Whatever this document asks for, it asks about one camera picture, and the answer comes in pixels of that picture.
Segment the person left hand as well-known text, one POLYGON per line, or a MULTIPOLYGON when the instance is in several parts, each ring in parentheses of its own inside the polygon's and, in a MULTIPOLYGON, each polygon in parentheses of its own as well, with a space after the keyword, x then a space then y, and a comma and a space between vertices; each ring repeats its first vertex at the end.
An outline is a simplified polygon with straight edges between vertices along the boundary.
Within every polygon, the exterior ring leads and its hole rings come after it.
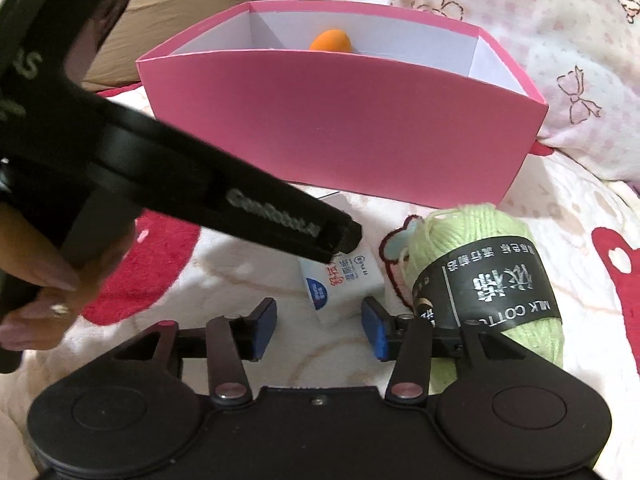
POLYGON ((14 209, 1 206, 1 270, 41 288, 35 300, 1 322, 1 347, 51 350, 122 262, 136 239, 136 225, 96 260, 76 270, 14 209))

